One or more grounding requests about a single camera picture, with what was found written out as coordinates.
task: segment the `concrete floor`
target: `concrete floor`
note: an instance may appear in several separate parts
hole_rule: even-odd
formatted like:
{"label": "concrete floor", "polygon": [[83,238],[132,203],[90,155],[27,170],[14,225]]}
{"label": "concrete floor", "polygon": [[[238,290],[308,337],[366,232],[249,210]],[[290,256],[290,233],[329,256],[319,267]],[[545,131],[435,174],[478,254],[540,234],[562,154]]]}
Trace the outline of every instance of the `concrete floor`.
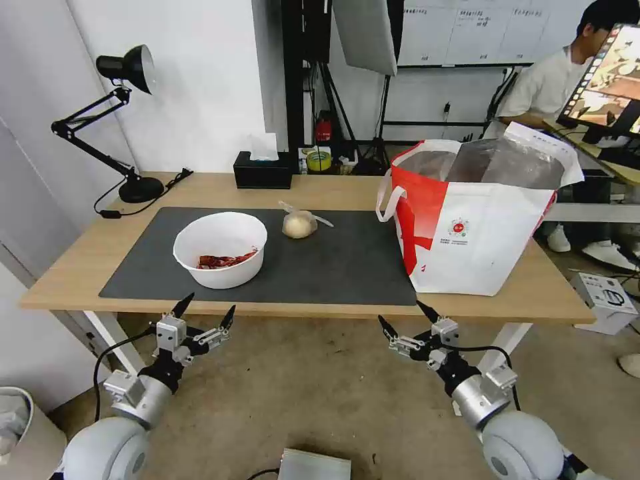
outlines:
{"label": "concrete floor", "polygon": [[[554,260],[565,271],[600,271],[571,254]],[[122,318],[130,331],[146,320]],[[188,320],[205,329],[219,322]],[[410,335],[428,328],[426,320],[395,326]],[[462,344],[487,344],[498,330],[463,324]],[[238,317],[231,336],[186,370],[151,434],[145,480],[244,480],[277,467],[284,447],[350,459],[354,480],[493,478],[439,378],[390,352],[377,322]],[[137,346],[147,355],[151,342]],[[606,337],[534,326],[513,354],[523,410],[614,480],[640,475],[640,380],[615,364],[639,351],[640,336],[630,329]],[[52,417],[72,436],[90,424],[93,409],[89,392]]]}

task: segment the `shopping bag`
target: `shopping bag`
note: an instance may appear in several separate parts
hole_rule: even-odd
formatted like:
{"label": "shopping bag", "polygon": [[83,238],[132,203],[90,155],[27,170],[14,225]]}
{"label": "shopping bag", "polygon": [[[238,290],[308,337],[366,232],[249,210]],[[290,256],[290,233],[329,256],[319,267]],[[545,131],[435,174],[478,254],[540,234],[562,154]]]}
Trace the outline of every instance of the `shopping bag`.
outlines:
{"label": "shopping bag", "polygon": [[[576,152],[564,143],[516,123],[507,132],[561,163],[560,186],[584,180]],[[444,181],[444,174],[433,171],[425,176],[429,162],[415,167],[417,155],[450,152],[455,157],[460,146],[425,140],[394,158],[380,183],[376,214],[380,222],[394,218],[405,269],[417,292],[493,296],[550,208],[555,190]],[[442,172],[451,167],[449,161],[439,165]],[[411,162],[411,170],[403,168]]]}

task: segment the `white sneaker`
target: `white sneaker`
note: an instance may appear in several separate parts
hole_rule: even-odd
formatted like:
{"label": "white sneaker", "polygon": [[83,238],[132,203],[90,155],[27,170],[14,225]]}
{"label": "white sneaker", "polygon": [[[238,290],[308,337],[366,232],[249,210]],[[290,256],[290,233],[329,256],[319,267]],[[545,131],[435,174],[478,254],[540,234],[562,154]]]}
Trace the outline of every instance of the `white sneaker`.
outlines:
{"label": "white sneaker", "polygon": [[618,366],[632,377],[640,378],[640,354],[627,355],[617,360]]}
{"label": "white sneaker", "polygon": [[571,244],[565,235],[565,228],[561,223],[547,236],[547,244],[554,252],[564,253],[571,251]]}
{"label": "white sneaker", "polygon": [[611,240],[604,240],[600,242],[593,242],[588,244],[582,249],[582,252],[591,258],[600,260],[601,262],[608,263],[614,267],[618,267],[624,270],[638,271],[638,266],[630,262],[622,253],[618,250],[619,245],[612,243]]}

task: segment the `bag handle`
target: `bag handle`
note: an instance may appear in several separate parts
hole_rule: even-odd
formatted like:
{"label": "bag handle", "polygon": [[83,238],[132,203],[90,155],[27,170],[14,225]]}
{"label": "bag handle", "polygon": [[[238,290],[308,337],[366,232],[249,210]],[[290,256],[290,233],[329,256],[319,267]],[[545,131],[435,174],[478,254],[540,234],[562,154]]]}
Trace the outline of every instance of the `bag handle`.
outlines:
{"label": "bag handle", "polygon": [[387,208],[385,209],[384,214],[382,214],[380,207],[382,206],[382,200],[384,200],[385,194],[390,185],[391,169],[387,170],[385,176],[382,177],[382,180],[380,181],[380,186],[378,187],[378,198],[375,207],[375,214],[380,222],[388,222],[395,213],[395,208],[398,205],[400,197],[407,196],[407,191],[404,190],[404,188],[400,186],[394,188],[393,192],[391,192],[391,196],[389,197],[389,201],[387,202]]}

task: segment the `trash can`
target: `trash can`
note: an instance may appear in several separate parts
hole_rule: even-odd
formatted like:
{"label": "trash can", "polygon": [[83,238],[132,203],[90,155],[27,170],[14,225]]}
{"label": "trash can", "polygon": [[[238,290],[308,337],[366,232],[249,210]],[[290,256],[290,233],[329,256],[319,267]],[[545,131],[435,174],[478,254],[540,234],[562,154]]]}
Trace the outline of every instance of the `trash can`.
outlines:
{"label": "trash can", "polygon": [[27,428],[9,453],[8,463],[0,465],[0,480],[49,480],[65,452],[65,434],[38,408],[29,392],[0,387],[0,395],[22,396],[29,407]]}

